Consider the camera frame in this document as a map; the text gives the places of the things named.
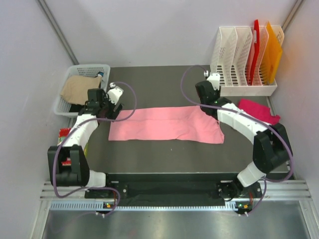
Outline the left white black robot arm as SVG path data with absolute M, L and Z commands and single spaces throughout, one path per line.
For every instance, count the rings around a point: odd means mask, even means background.
M 89 168 L 84 154 L 91 134 L 99 126 L 97 118 L 115 120 L 123 105 L 119 103 L 124 90 L 118 86 L 103 89 L 90 89 L 88 100 L 78 113 L 75 125 L 58 146 L 48 149 L 48 165 L 51 184 L 57 187 L 96 187 L 101 197 L 109 197 L 113 185 L 107 182 L 106 173 Z

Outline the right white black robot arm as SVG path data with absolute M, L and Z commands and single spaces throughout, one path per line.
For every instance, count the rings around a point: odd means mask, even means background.
M 246 196 L 252 184 L 292 160 L 291 145 L 282 124 L 272 125 L 254 118 L 227 98 L 220 97 L 219 90 L 208 80 L 197 83 L 195 88 L 203 112 L 232 127 L 253 144 L 252 162 L 237 174 L 232 185 L 236 196 Z

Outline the light pink t shirt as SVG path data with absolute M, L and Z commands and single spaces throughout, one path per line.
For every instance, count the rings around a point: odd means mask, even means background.
M 219 123 L 199 106 L 138 109 L 124 121 L 110 126 L 109 141 L 189 140 L 223 144 Z

